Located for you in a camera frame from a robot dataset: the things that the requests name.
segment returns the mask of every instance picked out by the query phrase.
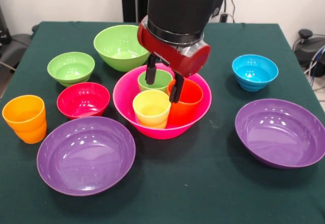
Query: cup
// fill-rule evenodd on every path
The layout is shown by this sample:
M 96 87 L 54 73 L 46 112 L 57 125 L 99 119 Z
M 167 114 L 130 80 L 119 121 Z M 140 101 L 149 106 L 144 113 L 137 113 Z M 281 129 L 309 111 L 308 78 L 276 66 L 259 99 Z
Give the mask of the cup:
M 173 80 L 168 85 L 167 94 L 170 95 L 171 89 L 175 84 Z M 181 126 L 188 124 L 194 112 L 203 98 L 203 91 L 201 87 L 189 79 L 184 79 L 181 96 L 179 102 L 172 103 L 168 118 L 168 124 L 174 126 Z
M 45 138 L 45 104 L 38 96 L 29 94 L 12 99 L 4 106 L 2 117 L 27 144 L 35 144 Z
M 168 84 L 173 80 L 172 74 L 167 71 L 157 69 L 154 83 L 149 85 L 146 82 L 146 72 L 143 72 L 138 77 L 139 89 L 145 91 L 148 89 L 157 89 L 162 92 L 167 92 Z
M 133 109 L 143 126 L 164 129 L 171 108 L 166 93 L 150 89 L 139 93 L 133 100 Z

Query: red-orange cup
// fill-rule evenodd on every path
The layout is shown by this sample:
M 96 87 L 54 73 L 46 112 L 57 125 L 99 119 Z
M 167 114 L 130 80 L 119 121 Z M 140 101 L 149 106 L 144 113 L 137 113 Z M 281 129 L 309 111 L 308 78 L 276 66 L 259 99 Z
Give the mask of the red-orange cup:
M 170 95 L 171 89 L 175 84 L 173 80 L 167 89 L 167 94 Z M 184 84 L 181 96 L 178 103 L 172 103 L 168 117 L 168 124 L 181 126 L 191 122 L 194 111 L 203 98 L 201 87 L 189 79 L 184 79 Z

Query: yellow cup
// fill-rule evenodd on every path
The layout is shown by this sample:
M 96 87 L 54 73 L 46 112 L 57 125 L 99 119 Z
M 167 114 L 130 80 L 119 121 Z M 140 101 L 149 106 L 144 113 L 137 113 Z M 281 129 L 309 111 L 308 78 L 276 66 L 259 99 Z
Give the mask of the yellow cup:
M 171 103 L 166 93 L 160 90 L 146 90 L 133 100 L 133 109 L 141 125 L 164 129 Z
M 12 99 L 3 108 L 2 117 L 27 144 L 35 144 L 45 138 L 45 104 L 38 96 L 22 95 Z

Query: light green bowl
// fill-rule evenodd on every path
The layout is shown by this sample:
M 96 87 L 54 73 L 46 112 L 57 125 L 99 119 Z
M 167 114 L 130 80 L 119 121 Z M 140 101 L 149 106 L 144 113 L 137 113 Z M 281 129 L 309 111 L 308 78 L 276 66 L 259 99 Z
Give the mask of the light green bowl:
M 157 89 L 162 92 L 167 93 L 167 88 L 170 82 L 173 81 L 173 75 L 167 71 L 157 69 L 156 76 L 153 84 L 147 84 L 146 82 L 146 72 L 143 72 L 138 77 L 138 85 L 141 91 L 149 89 Z
M 147 60 L 149 52 L 138 42 L 138 26 L 117 25 L 96 35 L 93 45 L 109 66 L 120 72 L 137 68 Z
M 94 59 L 82 52 L 68 52 L 53 58 L 47 72 L 65 87 L 87 82 L 95 68 Z

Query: bowl rim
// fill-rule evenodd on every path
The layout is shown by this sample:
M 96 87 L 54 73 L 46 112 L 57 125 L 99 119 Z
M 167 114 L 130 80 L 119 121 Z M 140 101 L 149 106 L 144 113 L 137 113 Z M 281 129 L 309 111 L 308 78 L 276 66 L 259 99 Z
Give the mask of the bowl rim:
M 57 59 L 57 58 L 60 57 L 60 56 L 64 56 L 64 55 L 67 55 L 67 54 L 76 54 L 76 53 L 77 53 L 77 54 L 82 54 L 82 55 L 87 56 L 88 58 L 90 58 L 90 61 L 91 61 L 92 67 L 90 68 L 90 70 L 89 70 L 89 72 L 88 72 L 87 74 L 82 75 L 81 77 L 77 77 L 77 78 L 68 78 L 68 79 L 66 79 L 66 78 L 59 78 L 59 77 L 55 76 L 54 74 L 52 74 L 52 73 L 50 72 L 49 67 L 50 67 L 51 63 L 54 62 L 55 59 Z M 59 54 L 59 55 L 55 56 L 54 58 L 52 58 L 52 59 L 50 60 L 50 62 L 47 64 L 47 73 L 48 73 L 52 78 L 54 78 L 55 80 L 60 80 L 60 81 L 74 81 L 74 80 L 78 80 L 78 79 L 81 79 L 81 78 L 87 77 L 89 74 L 91 74 L 91 73 L 93 72 L 94 68 L 95 68 L 95 60 L 92 58 L 91 55 L 89 55 L 89 54 L 87 54 L 87 53 L 84 53 L 84 52 L 79 52 L 79 51 L 70 51 L 70 52 L 65 52 L 65 53 Z
M 168 71 L 163 70 L 163 69 L 156 69 L 156 74 L 157 74 L 157 71 L 163 71 L 164 73 L 169 74 L 170 77 L 172 78 L 171 81 L 173 81 L 174 77 L 173 77 L 173 75 L 172 75 L 171 73 L 169 73 Z M 143 72 L 138 76 L 138 85 L 139 85 L 139 86 L 144 87 L 146 90 L 155 90 L 155 89 L 160 90 L 160 89 L 168 88 L 170 82 L 169 82 L 166 86 L 159 87 L 159 88 L 149 88 L 149 87 L 147 87 L 147 86 L 142 85 L 141 82 L 140 82 L 140 77 L 142 76 L 142 74 L 145 74 L 146 72 L 147 72 L 147 71 L 143 71 Z
M 94 84 L 95 86 L 102 87 L 102 88 L 107 92 L 107 94 L 108 94 L 108 100 L 107 100 L 107 103 L 105 103 L 105 106 L 103 106 L 99 111 L 94 111 L 93 113 L 91 113 L 91 114 L 88 115 L 88 116 L 73 116 L 73 115 L 68 115 L 68 114 L 64 113 L 64 112 L 61 110 L 61 108 L 60 108 L 60 106 L 59 106 L 59 104 L 58 104 L 58 103 L 59 103 L 59 99 L 62 97 L 63 93 L 64 93 L 64 92 L 67 92 L 67 91 L 70 90 L 72 87 L 76 87 L 76 86 L 80 86 L 80 85 L 85 85 L 85 84 L 86 84 L 86 85 Z M 59 111 L 60 111 L 60 112 L 65 116 L 65 117 L 77 119 L 77 118 L 90 117 L 90 116 L 93 116 L 93 115 L 97 114 L 98 112 L 100 112 L 100 111 L 102 111 L 103 109 L 105 109 L 105 108 L 108 107 L 108 104 L 109 104 L 110 100 L 111 100 L 111 94 L 110 94 L 108 88 L 106 88 L 106 87 L 103 86 L 102 84 L 94 83 L 94 82 L 82 82 L 82 83 L 76 83 L 76 84 L 73 84 L 73 85 L 71 85 L 71 86 L 65 88 L 65 89 L 64 89 L 64 90 L 59 94 L 59 96 L 58 96 L 57 99 L 56 99 L 56 107 L 57 107 L 57 109 L 58 109 L 58 110 L 59 110 Z
M 123 59 L 123 58 L 115 58 L 115 57 L 112 57 L 110 55 L 106 55 L 106 54 L 103 54 L 102 52 L 100 52 L 97 47 L 96 47 L 96 39 L 99 37 L 99 35 L 101 35 L 103 32 L 109 30 L 109 29 L 114 29 L 114 28 L 120 28 L 122 26 L 131 26 L 131 27 L 136 27 L 137 29 L 139 28 L 137 25 L 132 25 L 132 24 L 121 24 L 121 25 L 114 25 L 114 26 L 111 26 L 111 27 L 107 27 L 107 28 L 104 28 L 103 30 L 101 30 L 96 36 L 95 38 L 93 39 L 93 46 L 95 48 L 95 50 L 102 56 L 104 57 L 108 57 L 108 58 L 111 58 L 111 59 L 115 59 L 115 60 L 130 60 L 130 59 L 136 59 L 136 58 L 139 58 L 139 57 L 142 57 L 142 56 L 145 56 L 145 55 L 148 55 L 149 51 L 147 51 L 145 48 L 143 48 L 144 50 L 146 50 L 146 52 L 144 54 L 141 54 L 141 55 L 138 55 L 136 57 L 132 57 L 132 58 L 128 58 L 128 59 Z
M 67 192 L 64 192 L 64 191 L 61 191 L 61 190 L 58 190 L 57 188 L 55 188 L 54 186 L 52 186 L 51 184 L 49 184 L 44 178 L 43 178 L 43 175 L 41 174 L 41 171 L 40 171 L 40 168 L 39 168 L 39 154 L 41 152 L 41 149 L 42 149 L 42 146 L 43 146 L 43 143 L 45 142 L 45 140 L 47 140 L 48 138 L 50 138 L 50 136 L 57 130 L 59 130 L 61 127 L 63 127 L 64 125 L 66 124 L 69 124 L 69 123 L 75 123 L 76 121 L 78 120 L 89 120 L 90 118 L 92 119 L 97 119 L 97 118 L 101 118 L 101 119 L 104 119 L 104 120 L 110 120 L 110 121 L 114 121 L 115 123 L 119 124 L 120 126 L 122 126 L 123 128 L 126 129 L 126 131 L 129 133 L 129 135 L 131 136 L 131 142 L 133 143 L 132 146 L 133 146 L 133 155 L 132 155 L 132 159 L 130 160 L 130 166 L 127 168 L 127 170 L 125 171 L 125 173 L 117 180 L 115 181 L 115 183 L 113 184 L 110 184 L 108 185 L 107 187 L 105 187 L 104 189 L 102 190 L 99 190 L 99 191 L 95 191 L 91 194 L 68 194 Z M 120 123 L 119 121 L 116 121 L 112 118 L 109 118 L 109 117 L 103 117 L 103 116 L 90 116 L 90 117 L 82 117 L 82 118 L 77 118 L 75 120 L 71 120 L 71 121 L 67 121 L 61 125 L 59 125 L 58 127 L 56 127 L 53 131 L 51 131 L 46 137 L 45 139 L 42 141 L 39 149 L 38 149 L 38 152 L 37 152 L 37 155 L 36 155 L 36 166 L 37 166 L 37 171 L 39 173 L 39 176 L 41 177 L 41 179 L 50 187 L 52 188 L 53 190 L 61 193 L 61 194 L 64 194 L 64 195 L 68 195 L 68 196 L 76 196 L 76 197 L 83 197 L 83 196 L 92 196 L 92 195 L 96 195 L 96 194 L 99 194 L 99 193 L 102 193 L 110 188 L 112 188 L 113 186 L 115 186 L 117 183 L 119 183 L 126 175 L 127 173 L 130 171 L 130 169 L 132 168 L 133 164 L 134 164 L 134 161 L 135 161 L 135 158 L 136 158 L 136 143 L 135 143 L 135 140 L 134 140 L 134 137 L 133 135 L 131 134 L 131 132 L 126 128 L 126 126 L 124 126 L 122 123 Z
M 161 67 L 161 66 L 164 66 L 162 63 L 158 63 L 157 64 L 157 68 L 158 67 Z M 144 68 L 144 67 L 146 67 L 146 65 L 143 65 L 143 66 L 140 66 L 140 67 L 137 67 L 137 68 L 135 68 L 135 69 L 142 69 L 142 68 Z M 192 122 L 190 122 L 190 123 L 188 123 L 188 124 L 185 124 L 185 125 L 182 125 L 182 126 L 177 126 L 177 127 L 173 127 L 173 128 L 170 128 L 170 129 L 153 129 L 152 127 L 148 127 L 148 126 L 143 126 L 143 125 L 141 125 L 141 124 L 139 124 L 139 123 L 137 123 L 137 122 L 135 122 L 135 121 L 132 121 L 132 120 L 130 120 L 130 119 L 128 119 L 121 111 L 120 111 L 120 109 L 116 106 L 116 104 L 115 104 L 115 97 L 116 97 L 116 87 L 117 87 L 117 85 L 121 82 L 121 79 L 123 78 L 123 77 L 125 77 L 129 72 L 127 72 L 127 73 L 125 73 L 122 77 L 120 77 L 120 79 L 116 82 L 116 84 L 115 84 L 115 86 L 114 86 L 114 89 L 113 89 L 113 104 L 114 104 L 114 107 L 116 108 L 116 110 L 118 111 L 118 113 L 120 113 L 120 115 L 124 118 L 124 119 L 126 119 L 129 123 L 131 123 L 132 125 L 136 125 L 137 127 L 141 127 L 141 128 L 143 128 L 143 129 L 147 129 L 147 130 L 155 130 L 155 131 L 173 131 L 173 130 L 180 130 L 180 129 L 183 129 L 183 128 L 186 128 L 186 127 L 189 127 L 189 126 L 192 126 L 193 124 L 195 124 L 196 122 L 198 122 L 199 120 L 201 120 L 206 114 L 207 114 L 207 112 L 209 111 L 209 109 L 210 109 L 210 107 L 211 107 L 211 104 L 212 104 L 212 92 L 211 92 L 211 88 L 210 88 L 210 86 L 209 86 L 209 84 L 207 83 L 207 81 L 205 81 L 205 79 L 200 75 L 200 74 L 198 74 L 198 73 L 195 73 L 195 74 L 193 74 L 192 76 L 198 76 L 200 79 L 202 79 L 202 81 L 207 85 L 207 87 L 208 87 L 208 90 L 209 90 L 209 97 L 211 98 L 210 99 L 210 101 L 209 101 L 209 104 L 208 104 L 208 106 L 207 106 L 207 108 L 206 108 L 206 110 L 202 113 L 202 115 L 200 116 L 200 117 L 198 117 L 196 120 L 194 120 L 194 121 L 192 121 Z
M 317 163 L 318 161 L 320 161 L 325 156 L 325 150 L 324 150 L 323 154 L 318 159 L 316 159 L 316 160 L 314 160 L 314 161 L 312 161 L 312 162 L 310 162 L 308 164 L 303 164 L 303 165 L 299 165 L 299 166 L 293 166 L 293 165 L 279 164 L 277 162 L 270 161 L 268 159 L 265 159 L 265 158 L 261 157 L 260 155 L 256 154 L 255 152 L 251 151 L 251 149 L 248 147 L 248 145 L 246 144 L 246 142 L 242 139 L 241 135 L 238 133 L 238 131 L 239 131 L 239 128 L 238 128 L 238 117 L 239 117 L 239 114 L 242 112 L 242 110 L 244 108 L 246 108 L 247 106 L 250 106 L 253 103 L 261 102 L 261 101 L 280 101 L 280 102 L 284 102 L 284 103 L 290 104 L 290 105 L 292 105 L 294 107 L 298 107 L 298 108 L 302 109 L 303 111 L 307 112 L 309 115 L 311 115 L 312 118 L 317 121 L 317 123 L 319 123 L 320 125 L 323 125 L 321 123 L 321 121 L 313 113 L 311 113 L 309 110 L 307 110 L 306 108 L 304 108 L 304 107 L 302 107 L 302 106 L 300 106 L 300 105 L 298 105 L 296 103 L 293 103 L 293 102 L 290 102 L 290 101 L 286 101 L 286 100 L 282 100 L 282 99 L 260 99 L 260 100 L 251 101 L 251 102 L 245 104 L 242 108 L 240 108 L 240 110 L 237 112 L 237 115 L 236 115 L 236 118 L 235 118 L 235 130 L 236 130 L 236 133 L 237 133 L 240 141 L 242 142 L 242 144 L 248 149 L 248 151 L 251 154 L 256 155 L 257 157 L 263 159 L 263 161 L 268 162 L 268 163 L 270 163 L 270 164 L 272 164 L 274 166 L 280 166 L 280 167 L 284 167 L 284 168 L 288 168 L 288 169 L 289 168 L 291 168 L 291 169 L 297 169 L 297 168 L 311 166 L 311 165 Z
M 269 80 L 267 80 L 267 81 L 251 81 L 251 80 L 248 80 L 248 79 L 246 79 L 246 78 L 240 76 L 240 75 L 237 73 L 237 71 L 235 70 L 235 68 L 234 68 L 234 63 L 235 63 L 238 59 L 240 59 L 240 58 L 242 58 L 242 57 L 245 57 L 245 56 L 256 56 L 256 57 L 260 57 L 260 58 L 263 58 L 263 59 L 269 61 L 269 62 L 270 62 L 270 63 L 271 63 L 275 68 L 276 68 L 276 75 L 275 75 L 273 78 L 271 78 L 271 79 L 269 79 Z M 278 75 L 279 75 L 279 68 L 278 68 L 278 66 L 277 66 L 277 65 L 276 65 L 276 64 L 275 64 L 271 59 L 269 59 L 269 58 L 267 58 L 267 57 L 265 57 L 265 56 L 262 56 L 262 55 L 256 55 L 256 54 L 245 54 L 245 55 L 240 55 L 240 56 L 236 57 L 236 58 L 233 60 L 233 63 L 232 63 L 232 69 L 233 69 L 233 72 L 235 73 L 236 76 L 238 76 L 239 78 L 241 78 L 241 79 L 243 79 L 243 80 L 249 81 L 249 82 L 251 82 L 251 83 L 260 83 L 260 84 L 270 83 L 270 82 L 272 82 L 274 79 L 276 79 L 276 78 L 278 77 Z

